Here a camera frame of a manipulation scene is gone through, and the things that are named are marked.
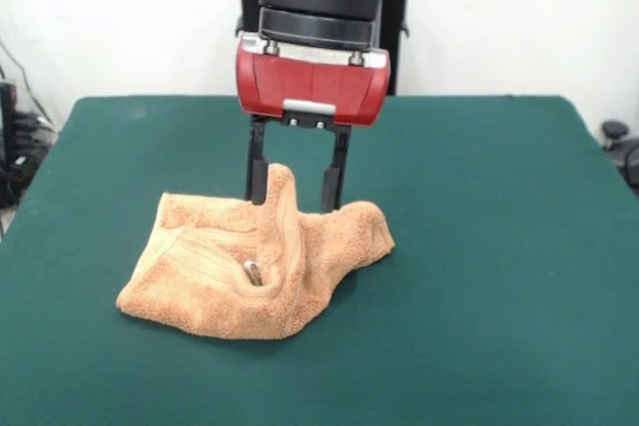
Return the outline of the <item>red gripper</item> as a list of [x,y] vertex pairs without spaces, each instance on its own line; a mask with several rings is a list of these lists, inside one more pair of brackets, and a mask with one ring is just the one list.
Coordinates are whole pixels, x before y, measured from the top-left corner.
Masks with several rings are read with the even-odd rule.
[[[295,112],[327,117],[338,125],[368,127],[379,115],[389,77],[389,54],[382,49],[362,53],[317,48],[268,40],[254,32],[242,33],[236,55],[236,84],[243,110],[253,114],[246,200],[257,206],[266,200],[266,117],[281,119]],[[332,159],[323,174],[320,197],[323,213],[341,206],[351,127],[334,127],[332,131]]]

